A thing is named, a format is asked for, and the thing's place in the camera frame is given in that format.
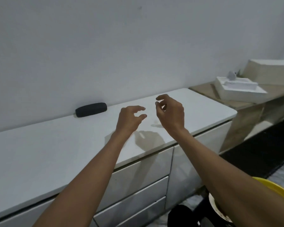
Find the hand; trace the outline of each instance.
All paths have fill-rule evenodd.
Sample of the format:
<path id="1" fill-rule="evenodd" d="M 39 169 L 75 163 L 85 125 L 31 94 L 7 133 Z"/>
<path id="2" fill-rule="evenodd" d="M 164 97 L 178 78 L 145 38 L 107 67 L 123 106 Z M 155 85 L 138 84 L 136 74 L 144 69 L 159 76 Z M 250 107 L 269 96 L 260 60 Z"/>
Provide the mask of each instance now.
<path id="1" fill-rule="evenodd" d="M 180 132 L 187 132 L 184 128 L 184 108 L 182 104 L 167 94 L 158 96 L 156 100 L 162 100 L 161 102 L 155 102 L 157 116 L 170 136 L 176 139 L 175 137 Z"/>
<path id="2" fill-rule="evenodd" d="M 122 108 L 119 114 L 115 132 L 125 134 L 127 137 L 131 136 L 131 134 L 138 128 L 142 120 L 147 117 L 146 114 L 135 116 L 134 113 L 144 110 L 145 107 L 141 106 L 128 106 Z"/>

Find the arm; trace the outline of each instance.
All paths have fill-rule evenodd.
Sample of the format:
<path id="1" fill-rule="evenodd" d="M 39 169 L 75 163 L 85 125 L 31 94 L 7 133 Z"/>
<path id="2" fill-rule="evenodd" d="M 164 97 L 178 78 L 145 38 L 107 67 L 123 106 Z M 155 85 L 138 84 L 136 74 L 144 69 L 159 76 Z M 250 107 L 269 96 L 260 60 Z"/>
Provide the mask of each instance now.
<path id="1" fill-rule="evenodd" d="M 284 199 L 212 152 L 184 128 L 182 104 L 161 95 L 162 126 L 179 143 L 203 183 L 237 226 L 284 226 Z"/>
<path id="2" fill-rule="evenodd" d="M 145 114 L 141 106 L 122 108 L 115 132 L 105 147 L 57 196 L 33 227 L 89 226 L 114 171 L 121 149 Z"/>

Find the white box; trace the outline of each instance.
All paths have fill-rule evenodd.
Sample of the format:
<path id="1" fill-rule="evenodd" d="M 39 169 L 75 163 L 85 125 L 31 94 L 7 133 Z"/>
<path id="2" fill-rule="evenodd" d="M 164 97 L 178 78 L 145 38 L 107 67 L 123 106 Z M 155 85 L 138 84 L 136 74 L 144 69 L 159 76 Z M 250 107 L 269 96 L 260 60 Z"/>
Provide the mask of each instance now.
<path id="1" fill-rule="evenodd" d="M 284 85 L 284 60 L 249 60 L 242 76 L 259 84 Z"/>
<path id="2" fill-rule="evenodd" d="M 255 90 L 235 89 L 224 85 L 224 83 L 228 81 L 227 77 L 216 78 L 215 87 L 221 99 L 250 103 L 262 103 L 265 101 L 267 92 L 261 87 L 257 86 Z"/>

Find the yellow plastic basin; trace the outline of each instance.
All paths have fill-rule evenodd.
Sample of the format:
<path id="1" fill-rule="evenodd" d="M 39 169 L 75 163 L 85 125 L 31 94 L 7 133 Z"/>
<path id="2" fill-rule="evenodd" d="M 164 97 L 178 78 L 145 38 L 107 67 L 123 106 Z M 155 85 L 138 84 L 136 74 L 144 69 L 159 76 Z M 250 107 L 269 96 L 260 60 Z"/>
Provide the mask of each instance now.
<path id="1" fill-rule="evenodd" d="M 284 198 L 284 188 L 279 186 L 276 183 L 273 183 L 264 178 L 253 177 L 254 179 L 258 180 L 263 185 L 267 186 L 269 189 L 275 191 L 276 193 L 280 194 Z"/>

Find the black cylindrical object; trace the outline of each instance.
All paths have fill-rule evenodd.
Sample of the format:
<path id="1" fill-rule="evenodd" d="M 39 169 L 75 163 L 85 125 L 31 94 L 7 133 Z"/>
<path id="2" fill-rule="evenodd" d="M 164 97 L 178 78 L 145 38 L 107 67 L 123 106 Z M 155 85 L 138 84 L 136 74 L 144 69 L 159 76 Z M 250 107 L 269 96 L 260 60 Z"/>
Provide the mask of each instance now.
<path id="1" fill-rule="evenodd" d="M 86 117 L 90 115 L 95 115 L 107 110 L 106 103 L 93 103 L 89 105 L 85 105 L 76 109 L 76 116 Z"/>

